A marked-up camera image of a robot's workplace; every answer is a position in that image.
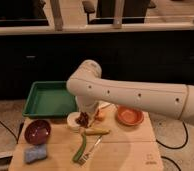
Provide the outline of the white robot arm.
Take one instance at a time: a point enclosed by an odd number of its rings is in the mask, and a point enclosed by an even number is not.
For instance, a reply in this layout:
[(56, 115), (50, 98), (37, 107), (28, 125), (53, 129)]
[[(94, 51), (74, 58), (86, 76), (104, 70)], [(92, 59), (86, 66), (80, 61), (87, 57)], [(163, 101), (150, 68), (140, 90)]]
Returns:
[(101, 66), (85, 60), (68, 78), (67, 90), (81, 112), (93, 117), (100, 101), (165, 115), (194, 126), (194, 86), (101, 78)]

